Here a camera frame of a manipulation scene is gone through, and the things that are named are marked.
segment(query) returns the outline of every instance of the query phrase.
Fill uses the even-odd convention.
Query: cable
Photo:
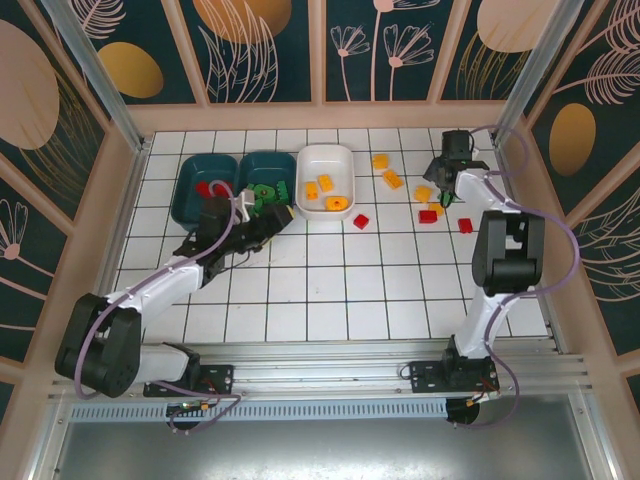
[[[218,400],[218,402],[220,400],[231,400],[233,399],[233,403],[231,403],[231,405],[227,405],[225,408],[223,408],[215,417],[209,419],[209,420],[204,420],[200,423],[198,423],[195,427],[189,429],[189,430],[179,430],[175,423],[174,420],[176,419],[176,417],[182,413],[180,411],[174,412],[170,417],[169,417],[169,426],[171,427],[171,430],[174,434],[177,435],[184,435],[184,436],[189,436],[192,433],[197,433],[200,432],[202,430],[205,430],[207,428],[212,427],[213,425],[215,425],[218,420],[220,420],[222,417],[224,417],[231,409],[233,409],[236,405],[238,405],[238,403],[240,403],[240,401],[242,400],[242,396],[238,395],[238,394],[215,394],[215,395],[209,395],[209,394],[203,394],[202,392],[194,392],[192,390],[186,390],[184,388],[180,388],[180,387],[176,387],[174,385],[171,385],[170,383],[167,382],[154,382],[156,385],[163,387],[163,388],[167,388],[169,390],[173,390],[176,393],[181,393],[183,395],[187,395],[190,397],[200,397],[200,398],[207,398],[209,400]]]
[[[201,258],[203,258],[203,257],[205,257],[207,255],[210,255],[229,236],[229,233],[231,232],[231,229],[233,228],[233,223],[234,223],[233,220],[234,220],[235,213],[236,213],[236,205],[235,205],[235,202],[233,201],[233,192],[231,192],[231,189],[228,187],[228,185],[226,183],[220,182],[218,180],[214,180],[213,182],[211,182],[209,184],[209,190],[210,191],[213,191],[213,186],[214,185],[221,185],[225,189],[227,194],[229,195],[229,198],[231,199],[231,201],[229,202],[230,207],[231,207],[231,210],[230,210],[231,213],[229,215],[229,222],[227,223],[227,227],[225,228],[224,232],[222,232],[222,235],[220,236],[220,238],[218,238],[218,240],[216,240],[214,242],[214,244],[211,245],[211,247],[207,248],[203,252],[200,252],[199,254],[195,255],[194,257],[185,258],[184,260],[180,260],[179,262],[176,262],[173,265],[166,266],[162,270],[158,270],[153,275],[145,278],[144,280],[142,280],[137,285],[131,287],[131,289],[129,289],[129,291],[127,293],[123,294],[121,297],[116,299],[107,308],[105,308],[104,311],[102,313],[100,313],[100,315],[98,315],[98,318],[96,318],[96,321],[93,323],[93,325],[89,329],[89,332],[87,333],[87,336],[85,337],[84,342],[82,343],[82,347],[80,348],[80,353],[78,354],[78,362],[76,363],[76,368],[75,368],[74,375],[73,375],[73,386],[75,388],[76,395],[78,396],[78,398],[81,398],[82,400],[90,400],[90,399],[95,398],[96,396],[99,395],[99,392],[93,392],[91,394],[84,393],[84,391],[82,390],[81,375],[82,375],[82,367],[83,367],[84,361],[85,361],[85,359],[87,357],[87,352],[89,351],[89,346],[91,345],[91,341],[93,340],[94,336],[96,335],[96,332],[98,331],[100,326],[104,323],[104,321],[107,319],[109,314],[111,314],[111,312],[113,312],[118,307],[118,305],[120,305],[122,302],[124,302],[125,300],[127,300],[129,298],[133,298],[133,295],[135,295],[137,292],[139,292],[142,288],[146,287],[150,283],[156,281],[157,279],[159,279],[159,278],[161,278],[161,277],[163,277],[163,276],[165,276],[167,274],[170,275],[175,270],[178,270],[178,269],[184,267],[185,265],[191,265],[191,264],[197,262],[198,260],[200,260]],[[162,386],[165,387],[165,388],[171,388],[174,391],[178,391],[178,390],[176,390],[178,387],[173,387],[173,386],[168,386],[168,385],[169,384],[163,384]],[[223,412],[226,413],[230,408],[231,407],[223,410]]]
[[[524,161],[523,164],[520,166],[519,169],[517,169],[514,172],[500,172],[500,171],[489,171],[485,174],[484,176],[484,184],[487,186],[487,188],[491,191],[491,193],[493,193],[498,199],[501,199],[501,201],[507,205],[508,207],[514,208],[516,210],[520,210],[522,212],[525,213],[529,213],[532,215],[537,215],[540,217],[543,217],[547,220],[551,220],[553,223],[555,223],[556,225],[558,225],[562,231],[564,231],[564,233],[567,235],[567,237],[569,238],[569,241],[571,243],[571,246],[573,247],[573,261],[571,264],[571,268],[569,269],[569,271],[567,272],[567,274],[561,279],[559,280],[557,283],[555,283],[554,285],[550,285],[548,287],[544,287],[538,290],[534,290],[532,292],[521,292],[521,293],[516,293],[513,295],[509,295],[508,297],[506,297],[504,300],[502,300],[502,302],[500,302],[498,304],[498,308],[496,308],[493,312],[493,314],[491,315],[491,318],[489,319],[489,323],[487,324],[487,328],[484,331],[484,345],[485,348],[487,349],[487,352],[489,353],[489,356],[491,357],[491,359],[497,363],[498,365],[500,365],[502,368],[505,369],[505,371],[509,374],[509,376],[511,377],[511,379],[513,380],[513,386],[515,389],[515,398],[514,398],[514,402],[513,405],[511,406],[511,410],[509,411],[509,413],[507,413],[504,417],[502,417],[501,419],[499,419],[496,422],[492,422],[492,423],[482,423],[479,425],[461,425],[465,428],[469,428],[469,429],[474,429],[474,430],[480,430],[480,429],[485,429],[485,428],[494,428],[497,427],[501,424],[503,424],[504,422],[506,422],[507,420],[509,420],[513,414],[516,412],[518,405],[520,403],[520,383],[518,382],[518,378],[515,374],[515,372],[509,367],[509,365],[507,365],[504,360],[502,360],[491,348],[490,342],[489,342],[489,337],[490,337],[490,333],[491,333],[491,329],[493,328],[493,325],[495,324],[496,320],[498,319],[498,316],[500,315],[500,312],[502,311],[502,309],[504,309],[509,303],[511,303],[514,300],[517,300],[518,298],[521,297],[526,297],[526,296],[540,296],[540,295],[546,295],[548,293],[551,293],[559,288],[562,288],[564,285],[566,285],[569,280],[571,279],[571,277],[573,277],[573,275],[576,273],[576,271],[578,270],[578,267],[580,265],[580,245],[578,244],[578,240],[576,239],[576,236],[573,234],[573,232],[571,231],[571,229],[565,225],[565,223],[560,220],[558,217],[556,217],[555,215],[552,215],[550,213],[546,213],[543,212],[541,210],[537,210],[535,208],[528,208],[528,207],[523,207],[522,205],[519,205],[509,199],[507,199],[506,197],[504,197],[500,192],[498,192],[496,190],[496,188],[493,186],[493,184],[491,183],[491,181],[489,180],[491,176],[503,176],[503,177],[516,177],[517,175],[520,175],[524,169],[527,168],[528,164],[529,164],[529,159],[530,159],[530,151],[529,151],[529,146],[527,145],[526,140],[524,139],[524,137],[520,134],[520,132],[518,132],[517,130],[511,128],[511,127],[507,127],[506,125],[499,125],[499,124],[492,124],[492,125],[484,125],[482,127],[478,127],[474,130],[471,131],[471,133],[476,133],[476,132],[480,132],[483,130],[493,130],[493,129],[502,129],[502,130],[506,130],[509,133],[512,133],[519,141],[520,144],[522,145],[522,148],[524,150]]]

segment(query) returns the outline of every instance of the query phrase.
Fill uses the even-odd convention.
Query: metal bracket
[[[216,393],[228,395],[233,387],[233,365],[201,365],[200,366],[200,383],[195,387],[194,392],[204,395],[213,393],[211,386]],[[179,382],[168,382],[176,387],[183,387]],[[142,394],[146,398],[174,398],[184,397],[183,394],[168,390],[154,383],[147,383],[144,386]]]
[[[486,388],[500,390],[493,362],[485,362],[482,368],[481,375],[458,377],[451,381],[447,379],[442,361],[411,362],[409,363],[411,390],[413,393],[478,392]]]

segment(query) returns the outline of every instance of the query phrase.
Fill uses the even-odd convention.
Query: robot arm
[[[544,219],[513,208],[510,205],[514,203],[487,187],[484,176],[489,167],[472,160],[469,137],[463,130],[444,132],[442,155],[432,161],[424,175],[440,189],[443,207],[449,207],[458,197],[483,212],[472,260],[477,289],[471,308],[450,339],[442,361],[413,372],[441,391],[475,391],[479,379],[489,378],[498,386],[495,365],[486,347],[493,345],[512,305],[503,307],[501,302],[527,291],[542,275]],[[485,341],[491,317],[498,309]]]
[[[178,299],[207,285],[224,269],[224,259],[232,253],[257,252],[293,219],[286,205],[268,205],[259,216],[249,218],[244,205],[227,238],[211,254],[176,269],[171,265],[193,258],[207,250],[222,235],[229,222],[230,200],[205,200],[195,240],[190,234],[162,267],[166,273],[142,290],[130,294],[126,288],[105,297],[87,294],[80,298],[71,314],[55,361],[56,372],[74,377],[79,352],[89,329],[107,306],[123,295],[129,298],[107,317],[92,339],[82,366],[81,381],[109,397],[122,395],[132,384],[164,380],[194,390],[201,380],[199,356],[181,345],[141,345],[142,332]]]

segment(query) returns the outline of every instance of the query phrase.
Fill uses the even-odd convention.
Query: green toy piece
[[[280,205],[288,205],[289,204],[289,192],[287,191],[287,184],[284,180],[281,180],[276,185],[276,189],[278,190],[278,204]]]
[[[264,204],[274,203],[277,200],[275,188],[269,185],[256,185],[253,192],[256,194],[256,200],[260,198]]]
[[[263,206],[264,206],[264,201],[261,198],[256,198],[256,203],[251,209],[250,215],[260,215],[262,213]]]

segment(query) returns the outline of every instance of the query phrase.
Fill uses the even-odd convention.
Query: gray floor
[[[510,400],[487,404],[482,420]],[[500,428],[441,419],[223,422],[191,438],[162,424],[76,424],[63,480],[392,480],[591,478],[563,397],[525,398]]]

